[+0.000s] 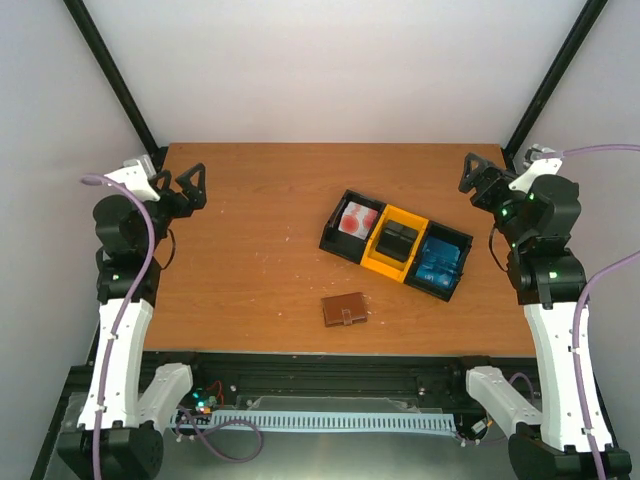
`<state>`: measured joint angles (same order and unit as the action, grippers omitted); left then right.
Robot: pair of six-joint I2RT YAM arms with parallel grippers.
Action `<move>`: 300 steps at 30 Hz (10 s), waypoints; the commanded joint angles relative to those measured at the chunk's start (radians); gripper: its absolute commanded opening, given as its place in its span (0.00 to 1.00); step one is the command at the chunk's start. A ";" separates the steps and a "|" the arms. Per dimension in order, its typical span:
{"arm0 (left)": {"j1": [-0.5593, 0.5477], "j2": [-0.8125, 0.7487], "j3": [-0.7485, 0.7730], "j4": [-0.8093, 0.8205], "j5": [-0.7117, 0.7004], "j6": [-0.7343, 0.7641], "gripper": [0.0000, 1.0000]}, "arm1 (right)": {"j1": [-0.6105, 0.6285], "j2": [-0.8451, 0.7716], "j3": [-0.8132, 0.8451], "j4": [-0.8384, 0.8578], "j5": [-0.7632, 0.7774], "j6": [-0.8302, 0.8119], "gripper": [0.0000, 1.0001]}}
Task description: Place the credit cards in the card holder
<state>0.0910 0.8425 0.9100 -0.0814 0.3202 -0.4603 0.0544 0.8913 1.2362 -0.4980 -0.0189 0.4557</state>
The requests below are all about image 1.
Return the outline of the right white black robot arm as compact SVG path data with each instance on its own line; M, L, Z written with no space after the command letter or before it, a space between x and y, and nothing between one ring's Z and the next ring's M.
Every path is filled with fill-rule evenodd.
M561 158L535 155L517 175L469 153L459 190L493 216L510 246L506 270L534 341L541 405L491 366L468 370L466 391L506 436L518 478L619 479L630 474L631 456L616 446L601 408L588 341L592 282L568 247L579 186L559 175Z

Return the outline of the brown leather card holder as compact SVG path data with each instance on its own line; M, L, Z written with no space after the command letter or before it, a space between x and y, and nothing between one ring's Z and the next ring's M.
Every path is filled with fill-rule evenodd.
M368 319L362 292L325 297L321 299L321 305L326 327L351 326Z

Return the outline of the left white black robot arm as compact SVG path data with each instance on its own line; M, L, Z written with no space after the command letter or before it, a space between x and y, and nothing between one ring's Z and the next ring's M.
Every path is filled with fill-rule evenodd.
M155 259L171 223L205 207L206 168L174 177L131 160L82 183L114 189L93 208L99 303L98 344L87 399L57 451L80 479L153 479L162 465L163 435L178 404L197 402L208 378L184 363L156 368L139 388L144 341L154 315L162 266Z

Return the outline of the black credit card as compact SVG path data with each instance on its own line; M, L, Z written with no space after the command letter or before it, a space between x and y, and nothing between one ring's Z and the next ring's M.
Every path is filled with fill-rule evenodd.
M404 263L409 258L417 236L417 230L394 220L387 220L380 233L376 251Z

